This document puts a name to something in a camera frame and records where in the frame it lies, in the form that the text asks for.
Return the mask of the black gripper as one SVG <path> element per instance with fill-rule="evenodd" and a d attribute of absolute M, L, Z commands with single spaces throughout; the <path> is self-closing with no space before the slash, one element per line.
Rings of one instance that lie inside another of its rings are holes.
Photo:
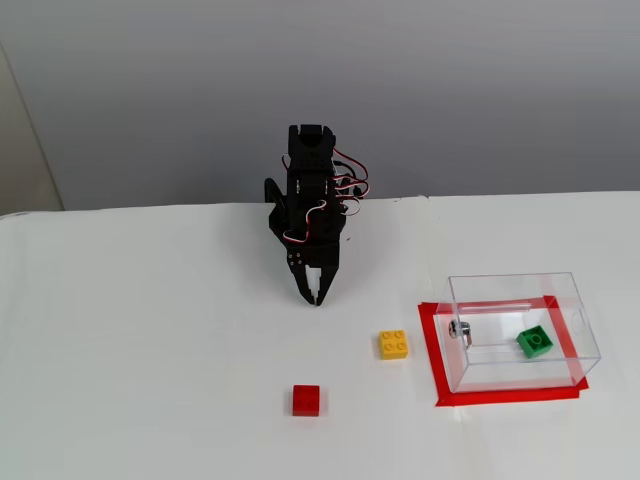
<path fill-rule="evenodd" d="M 285 241 L 287 265 L 294 277 L 298 291 L 305 301 L 315 304 L 315 298 L 309 287 L 306 267 L 320 269 L 319 288 L 316 305 L 320 306 L 338 272 L 340 262 L 340 242 L 294 243 Z"/>

